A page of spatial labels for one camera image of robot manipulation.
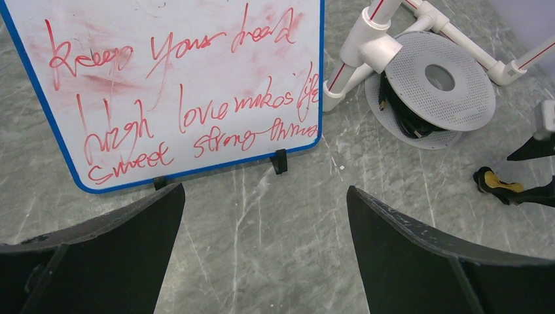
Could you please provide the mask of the blue framed whiteboard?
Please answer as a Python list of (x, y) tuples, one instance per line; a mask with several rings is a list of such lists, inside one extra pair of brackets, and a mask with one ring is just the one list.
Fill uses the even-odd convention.
[(2, 1), (1, 16), (85, 192), (321, 138), (323, 1)]

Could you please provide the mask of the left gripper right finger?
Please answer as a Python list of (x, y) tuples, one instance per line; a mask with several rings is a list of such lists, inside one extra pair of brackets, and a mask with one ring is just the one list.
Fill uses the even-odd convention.
[(485, 247), (346, 194), (371, 313), (553, 313), (554, 261)]

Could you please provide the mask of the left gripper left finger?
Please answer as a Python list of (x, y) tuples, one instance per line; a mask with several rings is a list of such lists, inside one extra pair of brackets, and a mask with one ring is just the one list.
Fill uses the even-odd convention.
[(183, 185), (1, 246), (2, 313), (153, 313), (181, 223)]

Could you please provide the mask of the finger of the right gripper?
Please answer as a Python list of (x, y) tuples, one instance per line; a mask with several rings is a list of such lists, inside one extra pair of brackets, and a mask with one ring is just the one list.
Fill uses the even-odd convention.
[(531, 137), (520, 148), (507, 157), (508, 161), (523, 161), (554, 155), (554, 135), (549, 139), (537, 140)]
[(554, 207), (554, 176), (545, 186), (538, 186), (517, 193), (511, 202), (520, 205), (521, 203), (536, 203), (548, 207)]

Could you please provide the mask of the yellow black eraser pad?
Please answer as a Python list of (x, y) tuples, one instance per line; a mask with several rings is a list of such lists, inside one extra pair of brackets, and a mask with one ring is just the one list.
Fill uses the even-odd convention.
[(491, 194), (505, 205), (510, 205), (511, 199), (524, 191), (524, 186), (521, 183), (501, 181), (490, 167), (481, 167), (475, 171), (473, 180), (479, 192)]

